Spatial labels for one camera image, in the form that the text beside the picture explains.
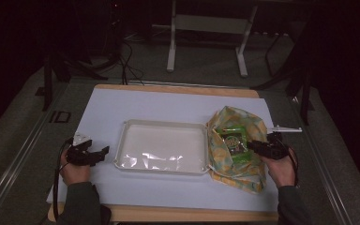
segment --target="white paper sheet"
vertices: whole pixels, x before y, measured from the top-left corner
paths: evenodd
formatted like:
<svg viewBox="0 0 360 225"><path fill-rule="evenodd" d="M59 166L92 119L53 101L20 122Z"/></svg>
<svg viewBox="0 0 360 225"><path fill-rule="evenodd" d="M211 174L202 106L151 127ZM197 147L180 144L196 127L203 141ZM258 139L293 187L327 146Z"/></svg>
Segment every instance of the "white paper sheet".
<svg viewBox="0 0 360 225"><path fill-rule="evenodd" d="M124 122L130 119L206 123L216 111L232 106L261 117L273 127L264 99L217 97L95 88L78 131L90 135L89 151L109 145L105 161L92 168L91 181L101 203L276 212L278 191L267 175L267 187L258 195L201 176L124 172L113 165ZM67 187L60 179L58 201ZM52 202L50 193L47 202Z"/></svg>

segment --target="dark background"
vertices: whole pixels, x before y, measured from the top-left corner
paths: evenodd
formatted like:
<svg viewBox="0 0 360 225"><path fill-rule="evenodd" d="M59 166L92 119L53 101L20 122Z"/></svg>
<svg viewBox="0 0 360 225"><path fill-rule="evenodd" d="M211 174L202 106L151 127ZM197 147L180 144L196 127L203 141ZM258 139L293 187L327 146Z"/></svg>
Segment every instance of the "dark background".
<svg viewBox="0 0 360 225"><path fill-rule="evenodd" d="M91 47L93 39L88 39L88 36L75 38L80 34L81 24L68 16L71 15L70 11L64 10L66 1L51 2L61 7L46 7L25 0L0 1L0 116L28 77L42 67L43 57L49 52L54 39L51 34L58 34L50 33L52 30L57 32L61 29L60 36L68 35L67 38L60 38L64 42L57 42L54 46L67 48L66 51L75 58L87 61L92 49L98 51L101 48L100 43ZM93 1L79 2L87 6L88 2ZM118 11L116 15L121 16L126 25L133 26L147 37L150 35L151 23L170 22L168 8L171 4L167 0L132 0L123 7L124 10ZM179 7L192 11L188 4ZM46 13L46 8L58 11L50 14ZM270 8L260 8L253 29L264 31L275 27L273 22L277 20L272 20L275 12L270 11ZM227 6L221 10L236 16L240 9ZM101 16L104 13L97 6L90 16ZM302 51L293 57L294 63L300 63L297 59L303 58L303 53L314 53L310 59L315 71L312 84L319 89L322 102L360 171L360 1L335 2L330 9L315 13L310 22L306 31L308 38L297 43ZM74 49L71 46L84 47Z"/></svg>

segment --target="gray floor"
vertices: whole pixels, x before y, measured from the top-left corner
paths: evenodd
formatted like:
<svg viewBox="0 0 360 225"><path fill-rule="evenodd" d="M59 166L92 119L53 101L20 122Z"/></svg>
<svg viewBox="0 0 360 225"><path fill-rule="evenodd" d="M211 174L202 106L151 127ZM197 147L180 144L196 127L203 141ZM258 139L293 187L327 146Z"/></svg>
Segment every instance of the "gray floor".
<svg viewBox="0 0 360 225"><path fill-rule="evenodd" d="M132 49L129 65L135 73L127 70L127 77L137 84L141 82L135 76L142 76L144 84L184 83L236 88L248 88L270 79L263 56L272 38L254 35L249 39L245 53L249 76L241 78L234 51L238 37L230 36L224 41L206 39L191 42L187 35L179 34L172 73L166 71L169 52L167 32L157 32L149 42L138 36L127 38ZM292 45L286 37L280 40L270 54L274 69L280 67ZM124 46L123 56L127 58L129 54L130 48ZM105 83L120 83L122 69L116 65L99 73L110 78ZM54 137L63 137L64 140L75 131L87 103L85 97L91 94L95 83L100 83L80 74L75 75L70 83L55 82L55 102L50 111L42 112L43 98L35 96L37 89L43 85L42 76L43 69L30 77L0 119L0 180L7 175L5 171L15 157L19 154L22 158L21 166L15 168L20 173L9 181L9 186L3 188L6 192L0 196L0 224L38 224L46 215L49 205L45 201L53 183L56 149L61 145ZM267 92L283 96L286 84L287 81L281 82ZM314 111L308 112L310 125L305 127L305 132L313 143L310 140L305 142L318 149L320 161L317 161L317 156L303 159L306 164L302 175L309 185L302 187L302 196L314 216L314 224L360 224L360 174L317 90L312 90L310 101ZM48 119L53 110L75 113L68 124L52 124ZM60 133L50 133L52 130L60 130ZM328 198L328 194L336 195L335 200L338 201L331 202L333 199Z"/></svg>

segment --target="hand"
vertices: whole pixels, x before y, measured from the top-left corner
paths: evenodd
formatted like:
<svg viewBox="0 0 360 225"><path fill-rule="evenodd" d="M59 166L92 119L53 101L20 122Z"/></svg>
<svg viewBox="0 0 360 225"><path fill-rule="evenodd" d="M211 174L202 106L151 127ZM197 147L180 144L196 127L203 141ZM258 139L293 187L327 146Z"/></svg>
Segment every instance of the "hand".
<svg viewBox="0 0 360 225"><path fill-rule="evenodd" d="M289 153L294 158L294 152L289 149ZM277 188L283 186L294 186L296 174L293 168L291 158L289 156L279 160L274 160L267 157L261 157L262 161L267 164L268 174L273 178Z"/></svg>
<svg viewBox="0 0 360 225"><path fill-rule="evenodd" d="M64 183L67 186L87 182L90 178L90 166L75 166L70 164L66 160L67 150L61 155L61 165L62 169L60 174L63 176Z"/></svg>

